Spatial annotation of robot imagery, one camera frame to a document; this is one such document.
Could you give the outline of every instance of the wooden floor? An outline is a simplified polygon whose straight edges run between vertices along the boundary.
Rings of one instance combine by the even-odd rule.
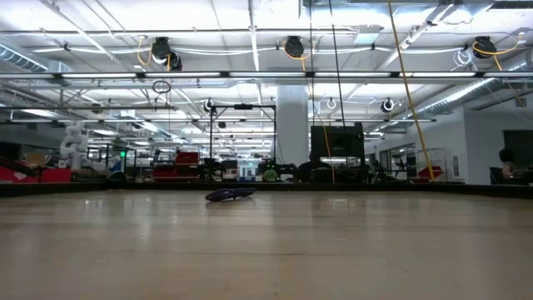
[[[422,192],[0,199],[1,299],[533,299],[533,201]]]

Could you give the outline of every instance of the hanging cable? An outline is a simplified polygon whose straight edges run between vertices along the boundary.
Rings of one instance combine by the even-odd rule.
[[[520,40],[521,40],[521,35],[518,36],[518,39],[516,40],[516,45],[514,47],[512,47],[511,49],[507,49],[507,50],[504,50],[504,51],[500,51],[500,52],[487,52],[487,51],[483,51],[483,50],[480,50],[476,47],[476,45],[478,44],[478,42],[474,42],[474,44],[472,45],[472,48],[474,48],[474,50],[476,50],[477,52],[479,53],[483,53],[485,55],[501,55],[501,54],[506,54],[506,53],[509,53],[513,50],[515,50],[516,48],[518,48],[518,46],[520,45]]]
[[[396,50],[398,51],[398,58],[400,59],[400,67],[401,67],[401,74],[403,77],[403,83],[406,86],[406,93],[407,93],[407,99],[409,100],[409,107],[411,108],[411,113],[413,115],[413,118],[415,119],[416,130],[418,131],[418,137],[420,138],[420,144],[422,145],[422,152],[424,153],[424,158],[426,159],[427,168],[430,171],[431,181],[433,181],[435,180],[435,176],[433,174],[433,166],[431,166],[430,158],[427,155],[426,143],[424,142],[424,135],[422,134],[420,124],[418,123],[418,117],[416,116],[415,106],[413,105],[413,99],[411,98],[411,92],[409,92],[409,85],[407,84],[406,68],[403,64],[403,57],[401,56],[400,42],[398,41],[398,32],[396,31],[396,25],[394,23],[394,17],[392,13],[392,3],[391,3],[391,0],[386,0],[386,2],[387,2],[387,6],[389,7],[389,13],[391,15],[391,25],[392,25],[392,30],[394,32],[394,40],[396,42]]]
[[[141,37],[139,38],[139,47],[137,48],[137,50],[141,49],[141,45],[142,45],[142,40],[143,40],[144,37]],[[153,42],[150,44],[150,52],[148,53],[148,61],[147,62],[144,62],[142,59],[141,59],[141,53],[140,52],[137,52],[137,59],[139,60],[139,62],[141,63],[141,65],[143,66],[147,66],[150,64],[150,62],[152,61],[152,46],[153,46]]]
[[[312,19],[312,14],[313,14],[313,3],[312,1],[310,1],[309,3],[310,7],[309,7],[309,41],[311,42],[311,72],[314,72],[315,69],[314,69],[314,56],[312,55],[313,53],[313,49],[314,49],[314,45],[313,45],[313,19]],[[305,63],[303,60],[301,60],[301,65],[303,66],[304,68],[304,72],[305,72]],[[330,162],[331,162],[331,150],[330,150],[330,143],[327,139],[327,131],[326,131],[326,124],[321,120],[320,118],[320,114],[316,111],[316,104],[315,104],[315,77],[311,77],[311,88],[309,88],[309,85],[307,85],[307,89],[309,90],[309,93],[311,94],[311,102],[313,103],[313,126],[315,126],[315,113],[316,115],[318,116],[318,119],[320,120],[320,122],[322,123],[322,129],[324,130],[324,140],[326,140],[326,150],[327,150],[327,156],[330,158]],[[333,166],[331,166],[331,181],[333,182],[333,184],[335,184],[335,168]]]
[[[343,138],[344,141],[347,141],[347,135],[346,135],[346,121],[344,118],[344,106],[342,103],[342,88],[341,88],[341,74],[340,74],[340,68],[339,68],[339,56],[336,51],[336,35],[335,35],[335,23],[333,22],[333,6],[331,5],[331,0],[329,0],[330,3],[330,16],[331,16],[331,33],[333,34],[333,47],[335,48],[335,64],[336,64],[336,80],[339,87],[339,103],[341,103],[341,115],[342,115],[342,130],[343,130]],[[361,157],[361,164],[363,164],[365,161],[364,157]],[[348,169],[348,154],[346,153],[346,169]]]
[[[498,61],[498,57],[497,55],[493,56],[494,60],[496,61],[496,66],[498,67],[498,69],[500,69],[500,72],[503,72],[503,69],[501,68],[501,65],[500,65],[500,62]],[[522,102],[522,100],[516,95],[516,92],[515,92],[515,89],[511,86],[511,84],[509,82],[507,82],[507,84],[509,85],[509,88],[511,89],[512,93],[513,93],[513,96],[515,97],[516,101],[523,107],[525,108],[526,107],[526,104]]]

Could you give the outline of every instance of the white column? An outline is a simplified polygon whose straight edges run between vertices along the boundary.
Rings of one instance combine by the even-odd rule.
[[[277,163],[309,160],[306,86],[277,87]]]

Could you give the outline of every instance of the fluorescent light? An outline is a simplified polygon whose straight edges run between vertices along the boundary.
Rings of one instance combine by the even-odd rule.
[[[141,123],[139,125],[143,126],[144,128],[150,130],[153,133],[156,133],[157,131],[159,131],[157,129],[157,127],[154,124],[150,123],[150,122],[143,122],[143,123]]]
[[[63,78],[135,78],[135,73],[67,73]]]
[[[533,72],[486,72],[484,77],[533,77]]]
[[[147,78],[213,78],[220,77],[219,72],[150,72]]]
[[[52,123],[53,120],[41,120],[41,119],[22,119],[22,120],[9,120],[11,123]]]
[[[339,76],[342,78],[389,77],[390,75],[390,72],[339,72]],[[315,77],[336,77],[336,72],[316,72]]]
[[[0,74],[0,79],[53,79],[53,75],[46,74]]]
[[[413,77],[437,77],[438,78],[438,77],[472,77],[474,75],[476,75],[475,72],[419,72],[419,73],[414,72],[412,76]]]
[[[25,112],[25,113],[31,113],[31,114],[34,114],[34,115],[38,115],[38,116],[41,116],[41,117],[47,117],[47,118],[51,118],[51,117],[55,117],[56,116],[52,112],[43,111],[41,109],[23,109],[22,111]]]
[[[102,130],[102,129],[93,129],[95,133],[102,134],[102,135],[115,135],[115,132],[111,130]]]
[[[133,66],[133,67],[134,67],[134,68],[141,69],[143,72],[146,72],[146,71],[147,71],[147,70],[146,70],[144,67],[142,67],[141,65],[135,65],[135,66]]]
[[[274,135],[273,132],[214,132],[213,135],[242,135],[242,136],[261,136],[261,135]]]
[[[302,78],[305,77],[304,72],[230,72],[230,77],[274,77],[274,78]]]

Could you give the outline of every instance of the duct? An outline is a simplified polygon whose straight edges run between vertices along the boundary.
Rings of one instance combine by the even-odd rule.
[[[501,64],[504,71],[517,72],[531,72],[533,71],[533,49],[527,50],[518,54]],[[416,106],[417,113],[431,113],[439,114],[448,112],[453,108],[459,107],[469,101],[484,97],[491,93],[502,89],[504,81],[501,78],[487,78],[471,82],[466,85],[458,85],[450,87],[444,92],[441,92],[427,101]],[[397,115],[402,119],[407,119],[412,116],[411,113],[401,113]]]

